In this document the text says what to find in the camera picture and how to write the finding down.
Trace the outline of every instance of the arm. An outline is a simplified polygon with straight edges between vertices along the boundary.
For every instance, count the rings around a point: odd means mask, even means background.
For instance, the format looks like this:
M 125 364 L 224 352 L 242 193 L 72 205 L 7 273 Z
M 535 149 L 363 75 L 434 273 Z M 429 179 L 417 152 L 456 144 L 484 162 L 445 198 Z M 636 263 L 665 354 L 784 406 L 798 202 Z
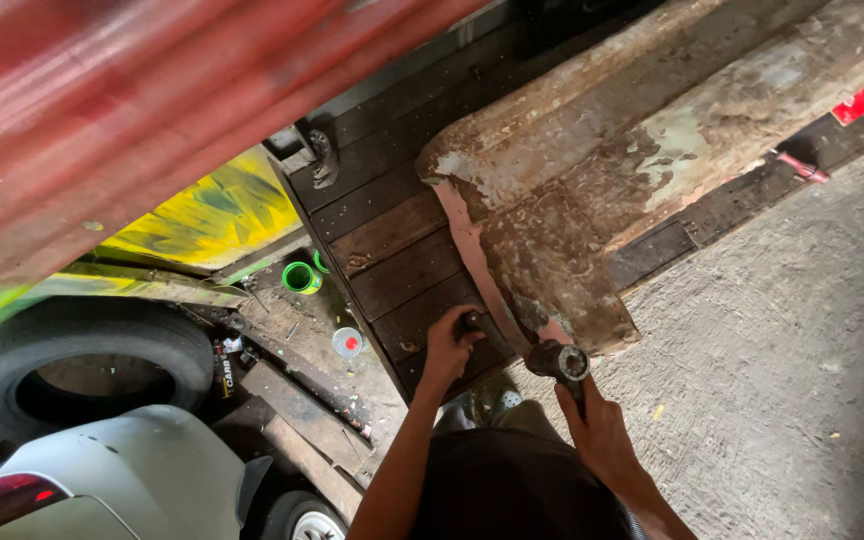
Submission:
M 477 331 L 456 341 L 453 329 L 459 317 L 477 310 L 475 305 L 456 305 L 429 328 L 425 368 L 414 399 L 359 504 L 348 540 L 396 540 L 412 532 L 426 480 L 429 440 L 439 404 L 452 382 L 462 375 L 473 342 L 485 338 L 485 334 Z
M 561 384 L 555 385 L 558 405 L 565 413 L 575 450 L 585 468 L 635 514 L 649 538 L 696 540 L 636 458 L 625 429 L 622 407 L 602 397 L 591 374 L 582 380 L 582 390 L 585 393 L 584 420 L 569 390 Z

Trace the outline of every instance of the hubcap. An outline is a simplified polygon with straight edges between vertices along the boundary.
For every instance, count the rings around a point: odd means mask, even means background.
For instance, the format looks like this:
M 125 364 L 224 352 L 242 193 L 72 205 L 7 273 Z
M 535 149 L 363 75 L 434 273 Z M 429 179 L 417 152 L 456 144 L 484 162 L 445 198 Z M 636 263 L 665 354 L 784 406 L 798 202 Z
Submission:
M 346 540 L 338 523 L 322 512 L 305 512 L 292 530 L 292 540 Z

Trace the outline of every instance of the wooden floor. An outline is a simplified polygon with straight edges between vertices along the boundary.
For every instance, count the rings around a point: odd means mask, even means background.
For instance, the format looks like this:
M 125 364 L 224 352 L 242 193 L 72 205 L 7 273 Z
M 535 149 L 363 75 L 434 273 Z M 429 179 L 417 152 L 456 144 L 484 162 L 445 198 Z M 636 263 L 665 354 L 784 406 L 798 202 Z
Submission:
M 515 58 L 521 25 L 499 28 L 323 125 L 339 149 L 335 184 L 314 189 L 299 173 L 286 190 L 346 300 L 406 401 L 426 361 L 426 330 L 450 306 L 480 303 L 432 190 L 413 162 L 451 122 L 496 101 L 621 30 L 606 21 L 540 55 Z M 833 168 L 864 150 L 864 118 L 842 128 L 827 115 L 787 141 L 790 153 Z M 670 217 L 609 262 L 618 289 L 633 289 L 720 239 L 802 185 L 778 162 L 736 178 Z M 510 349 L 477 345 L 453 393 L 510 362 Z

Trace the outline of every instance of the paint can lid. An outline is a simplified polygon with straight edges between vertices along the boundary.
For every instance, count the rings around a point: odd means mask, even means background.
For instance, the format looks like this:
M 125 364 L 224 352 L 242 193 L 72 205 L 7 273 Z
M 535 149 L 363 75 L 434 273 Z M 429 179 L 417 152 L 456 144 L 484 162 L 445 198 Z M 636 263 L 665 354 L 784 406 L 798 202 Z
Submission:
M 332 349 L 344 359 L 351 359 L 362 351 L 362 334 L 353 327 L 341 327 L 332 334 Z

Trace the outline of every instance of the person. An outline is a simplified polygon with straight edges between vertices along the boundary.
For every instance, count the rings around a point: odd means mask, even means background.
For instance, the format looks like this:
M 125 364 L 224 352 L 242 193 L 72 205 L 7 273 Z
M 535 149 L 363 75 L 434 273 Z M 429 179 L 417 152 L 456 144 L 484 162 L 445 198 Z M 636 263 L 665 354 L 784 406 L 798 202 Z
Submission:
M 440 403 L 484 338 L 455 337 L 459 317 L 471 311 L 481 309 L 454 306 L 429 328 L 409 412 L 346 538 L 633 538 L 642 532 L 630 512 L 653 540 L 694 540 L 636 458 L 621 407 L 602 397 L 591 375 L 582 381 L 584 420 L 566 387 L 555 387 L 575 448 L 539 403 L 510 399 L 515 392 L 503 394 L 492 427 L 467 428 L 453 407 L 434 434 Z

